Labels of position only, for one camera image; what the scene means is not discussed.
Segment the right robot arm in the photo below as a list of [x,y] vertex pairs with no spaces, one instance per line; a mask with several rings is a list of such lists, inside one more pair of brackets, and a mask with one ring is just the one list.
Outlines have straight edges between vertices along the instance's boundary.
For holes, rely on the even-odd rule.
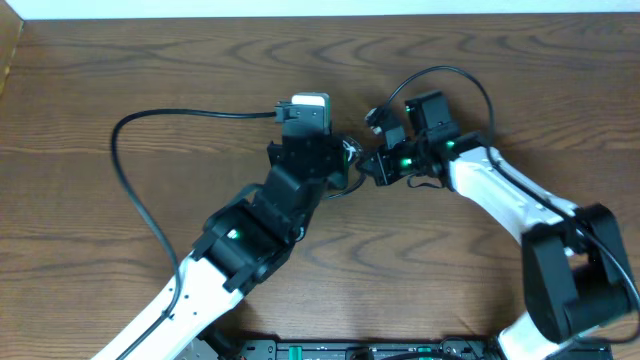
[[367,126],[384,138],[357,165],[379,186],[423,178],[484,209],[519,244],[526,311],[497,337],[505,359],[551,359],[591,332],[639,308],[639,292],[613,213],[580,207],[546,191],[509,165],[480,133],[463,134],[446,97],[406,101],[415,136],[385,106]]

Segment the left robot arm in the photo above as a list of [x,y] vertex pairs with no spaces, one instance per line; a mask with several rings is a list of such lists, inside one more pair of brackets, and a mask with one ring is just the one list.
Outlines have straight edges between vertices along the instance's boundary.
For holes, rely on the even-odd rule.
[[174,359],[290,257],[329,189],[343,190],[356,153],[340,138],[270,144],[262,184],[243,188],[209,217],[192,251],[155,299],[99,359]]

